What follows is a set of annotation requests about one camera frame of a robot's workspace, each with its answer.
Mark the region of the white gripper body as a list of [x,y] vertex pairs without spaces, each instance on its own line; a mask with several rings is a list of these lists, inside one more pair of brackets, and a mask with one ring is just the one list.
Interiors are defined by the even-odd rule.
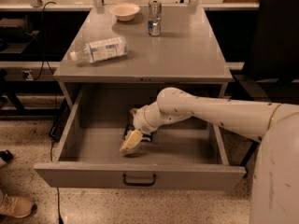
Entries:
[[146,122],[145,115],[144,115],[144,108],[138,108],[138,111],[135,115],[133,115],[133,125],[136,130],[149,134],[150,133],[150,126]]

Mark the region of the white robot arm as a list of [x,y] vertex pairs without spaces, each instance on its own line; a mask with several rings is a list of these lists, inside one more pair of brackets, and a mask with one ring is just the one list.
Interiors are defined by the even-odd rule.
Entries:
[[260,144],[249,224],[299,224],[299,105],[198,97],[165,88],[154,103],[133,111],[134,128],[120,152],[134,153],[145,134],[190,117]]

